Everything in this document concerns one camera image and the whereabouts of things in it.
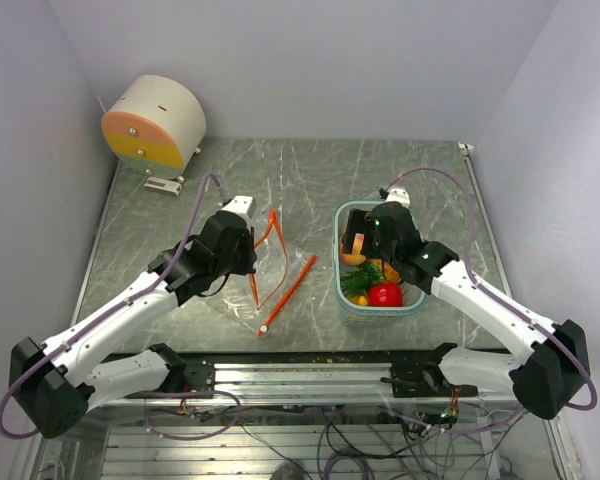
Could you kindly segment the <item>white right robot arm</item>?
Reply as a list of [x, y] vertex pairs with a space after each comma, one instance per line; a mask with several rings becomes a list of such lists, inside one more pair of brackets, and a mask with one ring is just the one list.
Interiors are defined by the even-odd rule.
[[456, 385], [512, 394], [531, 414], [553, 419], [590, 379], [586, 335], [572, 320], [539, 315], [476, 276], [460, 256], [421, 237], [410, 210], [397, 201], [377, 202], [348, 214], [342, 244], [349, 251], [361, 236], [361, 252], [389, 264], [400, 279], [461, 311], [506, 348], [505, 353], [457, 345], [420, 373], [430, 394]]

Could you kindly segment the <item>clear orange zip top bag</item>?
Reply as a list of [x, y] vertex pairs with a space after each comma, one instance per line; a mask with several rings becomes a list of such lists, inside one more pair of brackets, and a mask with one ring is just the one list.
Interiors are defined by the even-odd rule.
[[255, 272], [233, 276], [220, 292], [219, 308], [262, 338], [291, 302], [317, 261], [287, 242], [274, 208], [255, 221]]

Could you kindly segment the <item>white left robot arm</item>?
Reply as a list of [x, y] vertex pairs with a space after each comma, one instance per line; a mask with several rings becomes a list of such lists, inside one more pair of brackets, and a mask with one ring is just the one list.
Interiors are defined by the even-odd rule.
[[63, 435], [113, 399], [141, 391], [172, 397], [182, 389], [186, 366], [163, 344], [126, 360], [104, 360], [149, 322], [193, 297], [211, 296], [214, 282], [254, 273], [254, 209], [253, 198], [234, 197], [199, 234], [161, 252], [91, 316], [42, 343], [25, 338], [12, 348], [7, 395], [37, 433], [47, 439]]

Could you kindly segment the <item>toy orange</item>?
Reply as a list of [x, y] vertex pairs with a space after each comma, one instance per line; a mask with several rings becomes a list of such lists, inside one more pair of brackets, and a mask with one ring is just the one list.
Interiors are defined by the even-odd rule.
[[383, 278], [388, 283], [399, 284], [401, 282], [399, 273], [388, 262], [381, 260], [379, 266], [382, 270]]

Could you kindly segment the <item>toy peach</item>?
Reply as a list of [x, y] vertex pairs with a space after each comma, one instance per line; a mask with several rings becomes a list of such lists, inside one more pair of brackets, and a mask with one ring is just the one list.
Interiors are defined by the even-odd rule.
[[362, 254], [362, 247], [364, 244], [364, 235], [358, 233], [355, 235], [353, 247], [350, 253], [346, 253], [343, 247], [343, 238], [340, 238], [339, 245], [339, 260], [346, 266], [359, 266], [363, 264], [367, 258]]

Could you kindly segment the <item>red toy apple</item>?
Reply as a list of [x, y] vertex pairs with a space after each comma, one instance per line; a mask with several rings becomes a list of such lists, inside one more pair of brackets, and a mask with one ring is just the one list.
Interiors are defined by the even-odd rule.
[[397, 284], [382, 283], [369, 288], [368, 305], [371, 307], [401, 308], [403, 302], [403, 292]]

